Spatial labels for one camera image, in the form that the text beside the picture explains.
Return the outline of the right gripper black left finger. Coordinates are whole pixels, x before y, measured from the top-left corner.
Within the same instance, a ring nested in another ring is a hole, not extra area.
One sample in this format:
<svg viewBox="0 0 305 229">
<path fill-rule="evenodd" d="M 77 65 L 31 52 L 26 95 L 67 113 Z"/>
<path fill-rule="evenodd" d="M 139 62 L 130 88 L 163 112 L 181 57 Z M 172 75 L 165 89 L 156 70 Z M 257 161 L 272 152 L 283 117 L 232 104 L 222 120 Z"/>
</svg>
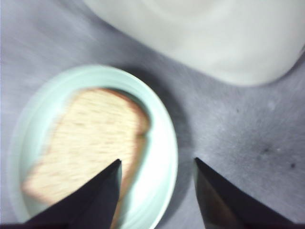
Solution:
<svg viewBox="0 0 305 229">
<path fill-rule="evenodd" d="M 120 196 L 122 163 L 117 159 L 78 190 L 28 221 L 2 229 L 109 229 Z"/>
</svg>

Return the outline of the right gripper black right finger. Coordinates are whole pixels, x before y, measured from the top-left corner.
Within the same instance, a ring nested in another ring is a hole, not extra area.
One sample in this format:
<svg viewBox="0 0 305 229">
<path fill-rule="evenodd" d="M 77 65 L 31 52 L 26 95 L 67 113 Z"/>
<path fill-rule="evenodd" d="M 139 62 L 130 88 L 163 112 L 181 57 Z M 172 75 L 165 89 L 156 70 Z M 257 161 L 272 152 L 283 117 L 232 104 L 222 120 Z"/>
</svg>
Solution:
<svg viewBox="0 0 305 229">
<path fill-rule="evenodd" d="M 303 229 L 194 159 L 197 202 L 207 229 Z"/>
</svg>

